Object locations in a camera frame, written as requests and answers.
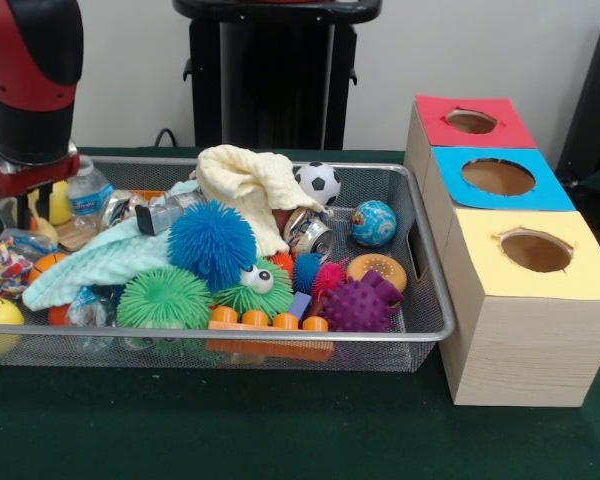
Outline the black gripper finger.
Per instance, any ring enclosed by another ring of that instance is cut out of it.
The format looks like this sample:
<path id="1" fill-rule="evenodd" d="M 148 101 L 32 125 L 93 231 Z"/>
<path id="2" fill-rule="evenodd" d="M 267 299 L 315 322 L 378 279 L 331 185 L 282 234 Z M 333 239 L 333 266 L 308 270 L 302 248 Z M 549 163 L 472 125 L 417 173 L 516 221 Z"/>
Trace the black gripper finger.
<path id="1" fill-rule="evenodd" d="M 53 192 L 52 184 L 44 184 L 38 188 L 38 199 L 36 200 L 36 211 L 40 218 L 49 220 L 50 196 Z"/>
<path id="2" fill-rule="evenodd" d="M 31 228 L 31 213 L 29 209 L 28 196 L 26 194 L 15 197 L 15 226 L 20 230 L 29 230 Z"/>

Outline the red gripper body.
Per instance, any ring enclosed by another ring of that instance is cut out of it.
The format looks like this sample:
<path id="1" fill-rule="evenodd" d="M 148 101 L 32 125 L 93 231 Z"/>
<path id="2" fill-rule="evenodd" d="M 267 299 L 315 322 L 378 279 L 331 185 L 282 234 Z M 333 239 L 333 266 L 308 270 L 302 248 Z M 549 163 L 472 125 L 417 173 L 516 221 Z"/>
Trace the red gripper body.
<path id="1" fill-rule="evenodd" d="M 0 155 L 0 199 L 27 195 L 42 185 L 53 184 L 74 176 L 80 167 L 80 156 L 73 142 L 66 156 L 42 165 L 10 163 Z"/>

